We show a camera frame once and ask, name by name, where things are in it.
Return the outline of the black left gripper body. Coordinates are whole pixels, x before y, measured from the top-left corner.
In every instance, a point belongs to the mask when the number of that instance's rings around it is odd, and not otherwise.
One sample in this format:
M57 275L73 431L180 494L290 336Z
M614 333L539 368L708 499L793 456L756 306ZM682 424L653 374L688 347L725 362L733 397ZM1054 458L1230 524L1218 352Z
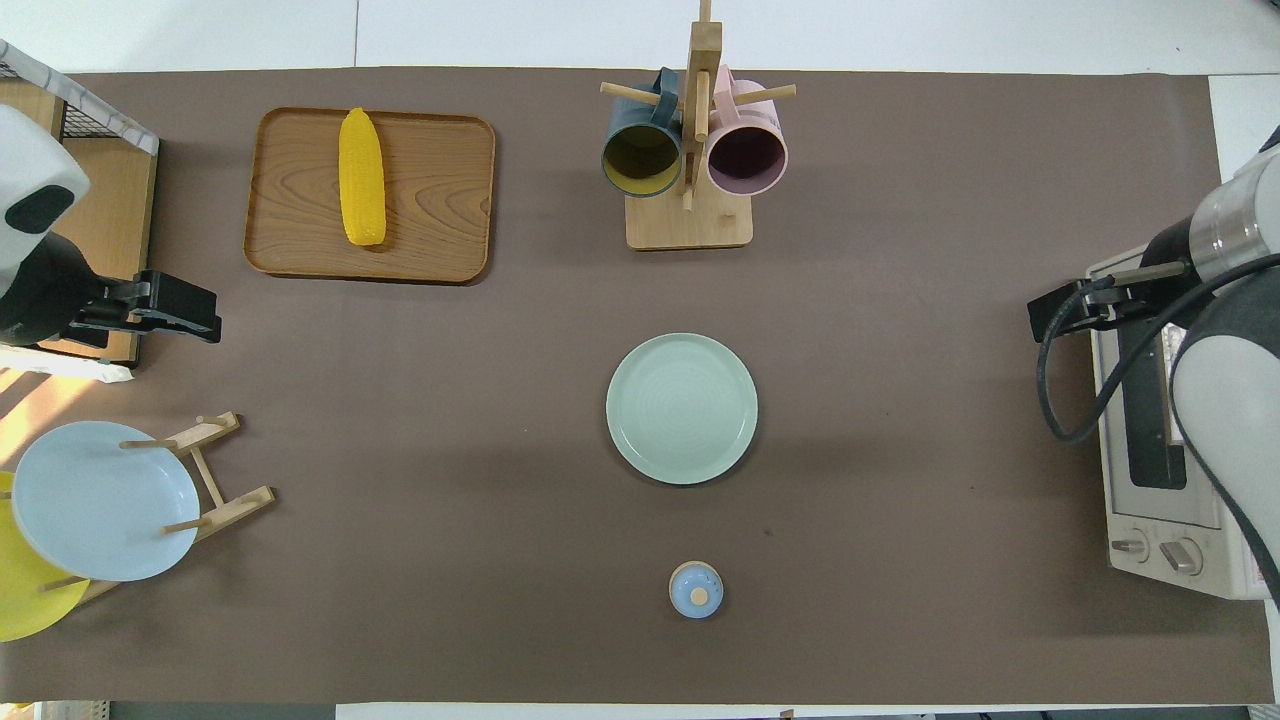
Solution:
M91 331L146 334L161 328L150 309L159 272L140 272L131 281L96 275L97 296L90 301Z

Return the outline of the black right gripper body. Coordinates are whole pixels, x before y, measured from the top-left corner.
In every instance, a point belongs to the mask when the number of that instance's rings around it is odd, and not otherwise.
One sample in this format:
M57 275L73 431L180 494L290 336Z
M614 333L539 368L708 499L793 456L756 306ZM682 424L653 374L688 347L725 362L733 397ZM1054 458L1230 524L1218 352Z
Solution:
M1103 309L1098 331L1153 318L1198 286L1198 273L1190 263L1158 263L1111 272L1106 279L1112 284L1094 293Z

